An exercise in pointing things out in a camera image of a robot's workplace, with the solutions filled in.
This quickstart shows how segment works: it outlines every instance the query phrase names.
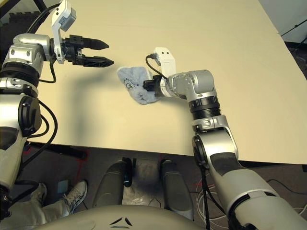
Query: gray pants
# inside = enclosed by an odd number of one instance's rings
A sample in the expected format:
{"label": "gray pants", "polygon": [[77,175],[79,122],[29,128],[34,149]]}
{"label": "gray pants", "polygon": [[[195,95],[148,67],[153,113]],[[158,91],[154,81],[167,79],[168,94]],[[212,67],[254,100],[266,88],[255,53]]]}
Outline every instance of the gray pants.
{"label": "gray pants", "polygon": [[12,215],[1,221],[0,230],[29,230],[69,215],[62,199],[45,207],[31,199],[14,204],[9,211]]}

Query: black cylinder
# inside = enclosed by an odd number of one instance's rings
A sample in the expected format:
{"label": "black cylinder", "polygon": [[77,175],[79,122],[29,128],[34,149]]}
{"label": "black cylinder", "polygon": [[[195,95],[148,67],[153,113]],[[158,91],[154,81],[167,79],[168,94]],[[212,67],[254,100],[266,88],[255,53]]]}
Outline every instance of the black cylinder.
{"label": "black cylinder", "polygon": [[39,73],[35,68],[21,62],[8,62],[4,64],[0,77],[2,78],[15,78],[27,81],[28,83],[38,86]]}
{"label": "black cylinder", "polygon": [[196,99],[189,102],[189,106],[194,120],[221,115],[220,104],[215,96]]}

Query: wall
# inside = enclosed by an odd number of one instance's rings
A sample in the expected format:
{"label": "wall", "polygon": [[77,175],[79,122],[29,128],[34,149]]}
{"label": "wall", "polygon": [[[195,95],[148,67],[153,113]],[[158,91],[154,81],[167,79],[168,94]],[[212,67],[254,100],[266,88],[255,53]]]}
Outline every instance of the wall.
{"label": "wall", "polygon": [[[49,7],[58,3],[59,0],[44,0],[44,2]],[[307,19],[307,0],[259,0],[259,2],[280,34]],[[33,12],[37,10],[38,8],[32,0],[21,0],[11,9],[11,12]],[[7,13],[1,18],[1,23],[8,21],[9,14]],[[286,34],[283,39],[288,42],[301,42],[306,36],[307,22]]]}
{"label": "wall", "polygon": [[[54,4],[59,3],[60,0],[44,0],[44,3],[47,7],[52,6]],[[39,11],[38,7],[35,5],[33,0],[21,0],[17,3],[7,14],[5,14],[1,18],[1,23],[8,23],[10,15],[9,13],[16,13],[16,12],[34,12]]]}
{"label": "wall", "polygon": [[[259,0],[267,15],[282,35],[307,19],[307,0]],[[292,30],[284,41],[301,42],[307,36],[307,22]]]}

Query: silver robot arm segment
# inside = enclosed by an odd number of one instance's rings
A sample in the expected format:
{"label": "silver robot arm segment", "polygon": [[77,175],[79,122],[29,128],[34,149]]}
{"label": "silver robot arm segment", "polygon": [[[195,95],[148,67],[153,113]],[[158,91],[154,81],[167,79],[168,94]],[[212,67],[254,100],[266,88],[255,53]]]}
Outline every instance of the silver robot arm segment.
{"label": "silver robot arm segment", "polygon": [[[163,96],[158,89],[159,78],[155,81],[155,91]],[[201,170],[210,171],[230,229],[307,229],[307,221],[268,183],[239,163],[236,143],[226,116],[221,114],[213,76],[208,70],[169,76],[166,89],[168,95],[189,103],[196,132],[192,139],[194,157]]]}

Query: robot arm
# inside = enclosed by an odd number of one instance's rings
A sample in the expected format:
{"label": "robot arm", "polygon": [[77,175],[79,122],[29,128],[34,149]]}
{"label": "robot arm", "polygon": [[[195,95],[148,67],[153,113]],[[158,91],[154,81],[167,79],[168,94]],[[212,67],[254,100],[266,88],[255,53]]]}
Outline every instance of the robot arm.
{"label": "robot arm", "polygon": [[160,89],[161,77],[144,82],[157,95],[183,98],[193,116],[194,157],[200,170],[209,170],[231,230],[303,230],[307,222],[257,173],[238,161],[238,150],[208,70],[171,75]]}
{"label": "robot arm", "polygon": [[76,19],[76,13],[63,0],[52,17],[55,38],[47,35],[20,34],[13,40],[0,72],[0,201],[1,218],[8,217],[12,204],[9,197],[19,167],[25,141],[41,126],[38,84],[44,61],[65,60],[73,65],[107,67],[114,62],[105,57],[86,57],[83,48],[101,50],[109,46],[96,39],[70,35],[62,39],[59,30],[66,31]]}

